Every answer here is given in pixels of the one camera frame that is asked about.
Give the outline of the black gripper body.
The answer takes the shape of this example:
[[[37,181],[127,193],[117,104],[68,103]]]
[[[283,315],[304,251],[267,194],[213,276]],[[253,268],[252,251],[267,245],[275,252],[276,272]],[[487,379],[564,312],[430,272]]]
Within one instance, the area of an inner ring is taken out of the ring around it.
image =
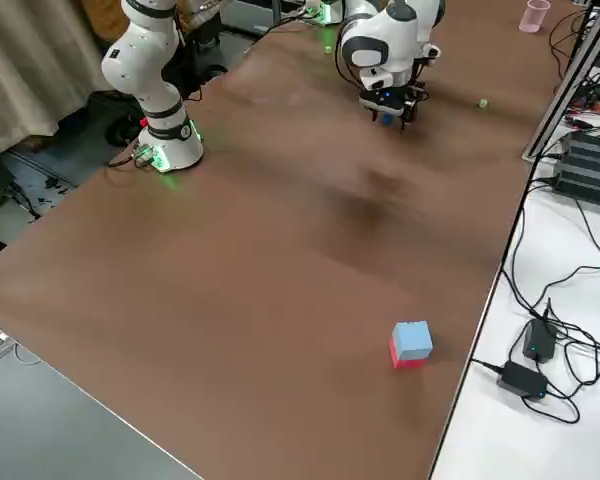
[[[387,114],[404,114],[409,110],[403,88],[365,90],[359,94],[359,102],[369,110]]]

